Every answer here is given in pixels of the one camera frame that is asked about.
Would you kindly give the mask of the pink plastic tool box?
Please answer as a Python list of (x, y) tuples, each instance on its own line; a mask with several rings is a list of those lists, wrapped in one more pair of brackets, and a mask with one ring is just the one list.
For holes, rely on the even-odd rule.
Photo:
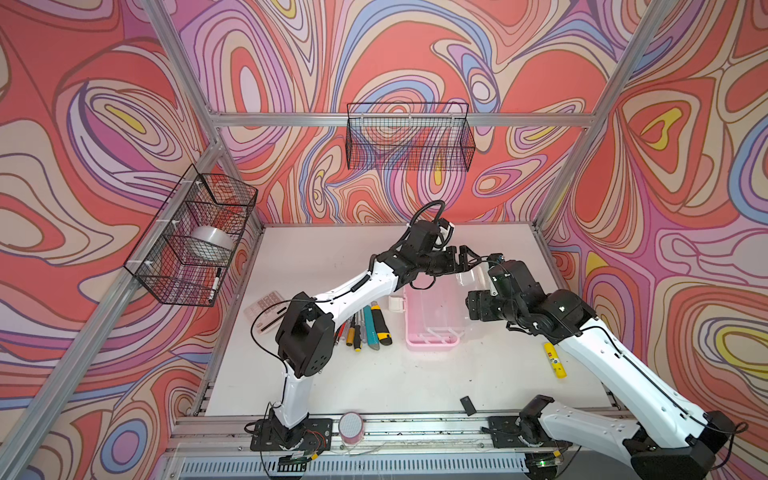
[(469, 317), (466, 299), (471, 291), (488, 287), (488, 276), (481, 267), (440, 277), (427, 290), (404, 287), (386, 302), (397, 328), (396, 338), (417, 353), (449, 351), (479, 339), (481, 332)]

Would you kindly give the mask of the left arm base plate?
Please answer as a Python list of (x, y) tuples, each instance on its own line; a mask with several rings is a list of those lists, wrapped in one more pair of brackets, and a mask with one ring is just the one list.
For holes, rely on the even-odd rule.
[(322, 453), (332, 446), (334, 422), (331, 418), (307, 417), (297, 426), (287, 428), (276, 418), (247, 424), (251, 434), (250, 450), (255, 452), (300, 451)]

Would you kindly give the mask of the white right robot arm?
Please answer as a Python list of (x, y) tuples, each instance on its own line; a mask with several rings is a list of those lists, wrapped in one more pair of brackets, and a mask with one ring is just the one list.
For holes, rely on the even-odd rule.
[(569, 442), (630, 466), (641, 479), (704, 479), (725, 466), (717, 454), (731, 452), (747, 423), (706, 411), (678, 393), (579, 295), (545, 293), (522, 261), (493, 254), (487, 262), (491, 287), (469, 292), (470, 318), (503, 321), (510, 331), (544, 337), (593, 373), (635, 418), (623, 424), (539, 394), (513, 426), (494, 433), (497, 438), (514, 436), (532, 446)]

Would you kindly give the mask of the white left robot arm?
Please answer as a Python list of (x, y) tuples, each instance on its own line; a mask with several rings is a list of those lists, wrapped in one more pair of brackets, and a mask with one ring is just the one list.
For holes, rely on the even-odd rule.
[(308, 418), (313, 376), (330, 361), (337, 330), (350, 317), (421, 274), (437, 279), (485, 260), (467, 246), (449, 244), (454, 226), (442, 217), (444, 209), (442, 200), (422, 206), (392, 246), (372, 255), (366, 270), (341, 286), (316, 296), (300, 292), (290, 300), (275, 337), (286, 379), (271, 416), (281, 427), (292, 430)]

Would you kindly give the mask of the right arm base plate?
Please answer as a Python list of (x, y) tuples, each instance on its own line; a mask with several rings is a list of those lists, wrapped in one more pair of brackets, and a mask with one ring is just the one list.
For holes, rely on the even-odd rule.
[(501, 448), (555, 448), (568, 450), (572, 443), (549, 437), (538, 424), (521, 420), (518, 416), (490, 416), (480, 432), (490, 436), (493, 447)]

